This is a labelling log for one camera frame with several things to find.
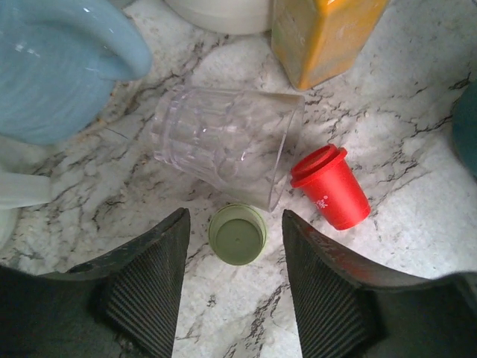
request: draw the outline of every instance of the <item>yellow container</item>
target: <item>yellow container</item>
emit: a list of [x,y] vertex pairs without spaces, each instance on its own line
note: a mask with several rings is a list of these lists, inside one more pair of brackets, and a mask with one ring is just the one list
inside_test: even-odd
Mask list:
[[347,71],[389,0],[275,0],[272,49],[297,90]]

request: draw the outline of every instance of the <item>red lid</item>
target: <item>red lid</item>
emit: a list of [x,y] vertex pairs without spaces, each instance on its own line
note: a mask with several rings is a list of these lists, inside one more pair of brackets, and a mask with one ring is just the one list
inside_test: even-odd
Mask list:
[[[330,170],[334,166],[338,165],[348,154],[347,150],[344,148],[336,148],[336,151],[333,149],[336,148],[334,145],[327,145],[314,151],[308,157],[305,157],[301,160],[292,170],[291,170],[291,186],[294,188],[300,188],[310,181],[314,181],[317,177],[322,175],[324,172]],[[315,164],[312,165],[312,159],[317,158]],[[294,169],[298,167],[298,173],[301,175],[294,175]]]
[[328,144],[314,151],[303,158],[296,166],[291,169],[291,176],[295,180],[303,179],[310,174],[322,168],[334,156],[339,154],[338,148],[334,144]]

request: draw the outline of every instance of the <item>pitcher handle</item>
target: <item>pitcher handle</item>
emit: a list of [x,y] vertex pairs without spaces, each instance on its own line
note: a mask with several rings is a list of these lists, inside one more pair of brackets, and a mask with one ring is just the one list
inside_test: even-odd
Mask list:
[[146,76],[152,54],[127,17],[107,0],[21,0],[28,22],[59,22],[99,39],[113,57],[100,57],[98,74],[103,79],[132,81]]
[[46,204],[50,201],[50,178],[0,173],[0,210]]

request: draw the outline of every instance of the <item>ribbed rubber pad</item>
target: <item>ribbed rubber pad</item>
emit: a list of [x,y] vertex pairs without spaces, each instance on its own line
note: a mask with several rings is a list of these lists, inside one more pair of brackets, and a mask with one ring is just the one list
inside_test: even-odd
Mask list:
[[163,238],[125,266],[105,289],[102,309],[152,357],[172,355],[189,232]]
[[357,285],[315,253],[308,240],[316,231],[307,226],[301,230],[294,218],[285,223],[284,216],[283,242],[303,358],[358,357],[375,337],[370,306]]

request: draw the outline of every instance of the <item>red plastic cup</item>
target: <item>red plastic cup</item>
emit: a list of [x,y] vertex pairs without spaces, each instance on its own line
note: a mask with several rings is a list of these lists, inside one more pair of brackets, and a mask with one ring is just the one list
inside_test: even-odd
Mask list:
[[291,186],[302,189],[336,229],[346,230],[365,220],[370,204],[344,158],[347,151],[327,145],[291,170]]

